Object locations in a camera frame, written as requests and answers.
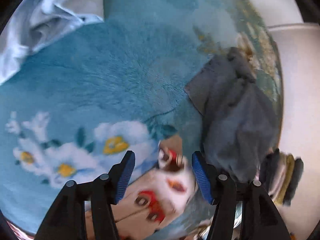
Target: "crumpled gray garment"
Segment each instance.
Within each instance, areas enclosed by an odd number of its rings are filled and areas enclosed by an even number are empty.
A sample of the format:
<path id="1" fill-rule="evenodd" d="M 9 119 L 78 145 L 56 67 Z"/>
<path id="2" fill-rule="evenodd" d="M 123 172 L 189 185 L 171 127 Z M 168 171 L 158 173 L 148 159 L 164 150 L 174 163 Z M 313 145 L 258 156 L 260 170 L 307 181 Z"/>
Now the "crumpled gray garment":
<path id="1" fill-rule="evenodd" d="M 277 116 L 237 48 L 215 56 L 185 87 L 203 115 L 208 163 L 240 182 L 253 180 L 277 135 Z"/>
<path id="2" fill-rule="evenodd" d="M 28 55 L 103 17 L 103 0 L 23 0 L 0 35 L 0 84 Z"/>

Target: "white cloth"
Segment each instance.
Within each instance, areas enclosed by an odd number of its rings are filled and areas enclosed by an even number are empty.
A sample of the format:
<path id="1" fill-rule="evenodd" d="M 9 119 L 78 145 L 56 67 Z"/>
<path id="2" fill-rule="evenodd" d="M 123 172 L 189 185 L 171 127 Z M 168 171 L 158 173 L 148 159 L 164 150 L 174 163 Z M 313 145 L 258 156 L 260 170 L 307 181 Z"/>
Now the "white cloth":
<path id="1" fill-rule="evenodd" d="M 0 85 L 28 55 L 103 17 L 103 0 L 23 0 L 0 35 Z"/>

